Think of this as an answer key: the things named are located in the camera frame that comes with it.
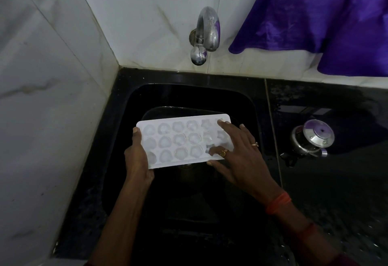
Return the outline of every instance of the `gold ring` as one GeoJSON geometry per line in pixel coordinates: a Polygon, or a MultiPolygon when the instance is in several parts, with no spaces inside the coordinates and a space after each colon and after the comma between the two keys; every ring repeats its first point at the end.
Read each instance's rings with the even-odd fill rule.
{"type": "Polygon", "coordinates": [[[220,151],[219,155],[224,158],[227,151],[229,151],[229,150],[226,148],[225,150],[220,151]]]}

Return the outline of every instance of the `curved faucet spout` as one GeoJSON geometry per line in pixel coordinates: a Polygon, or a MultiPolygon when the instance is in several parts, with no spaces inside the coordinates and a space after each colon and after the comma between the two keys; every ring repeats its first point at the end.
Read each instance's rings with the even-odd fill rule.
{"type": "Polygon", "coordinates": [[[196,43],[203,45],[210,52],[220,46],[220,20],[215,9],[207,6],[199,14],[196,43]]]}
{"type": "Polygon", "coordinates": [[[209,6],[199,14],[193,46],[190,57],[197,66],[205,64],[207,51],[214,52],[220,46],[220,20],[215,9],[209,6]]]}

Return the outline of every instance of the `person's left arm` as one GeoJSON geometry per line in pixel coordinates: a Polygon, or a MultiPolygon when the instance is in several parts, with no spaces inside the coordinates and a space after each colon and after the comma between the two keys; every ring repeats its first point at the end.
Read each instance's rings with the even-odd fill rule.
{"type": "Polygon", "coordinates": [[[125,150],[127,177],[101,237],[89,259],[93,266],[128,266],[144,200],[154,179],[141,146],[140,130],[133,128],[132,146],[125,150]]]}

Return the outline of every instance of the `red thread bracelet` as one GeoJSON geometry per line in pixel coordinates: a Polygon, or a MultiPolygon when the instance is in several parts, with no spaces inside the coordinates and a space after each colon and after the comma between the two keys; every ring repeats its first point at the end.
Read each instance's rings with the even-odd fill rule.
{"type": "Polygon", "coordinates": [[[317,226],[312,222],[301,232],[298,232],[295,236],[300,240],[307,239],[310,235],[318,230],[317,226]]]}
{"type": "Polygon", "coordinates": [[[274,199],[270,204],[265,208],[265,212],[268,215],[273,215],[279,210],[279,207],[281,205],[285,205],[291,201],[290,196],[288,193],[284,192],[281,195],[279,195],[276,199],[274,199]]]}

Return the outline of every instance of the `tiled wall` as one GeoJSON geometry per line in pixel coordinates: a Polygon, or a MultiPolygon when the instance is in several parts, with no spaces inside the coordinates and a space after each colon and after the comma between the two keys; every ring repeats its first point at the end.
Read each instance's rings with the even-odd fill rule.
{"type": "Polygon", "coordinates": [[[388,88],[388,78],[329,76],[317,71],[320,55],[228,47],[255,0],[87,0],[120,65],[388,88]],[[203,66],[189,57],[189,33],[199,12],[212,6],[221,24],[220,48],[203,66]]]}
{"type": "Polygon", "coordinates": [[[51,253],[117,69],[85,0],[0,0],[0,265],[51,253]]]}

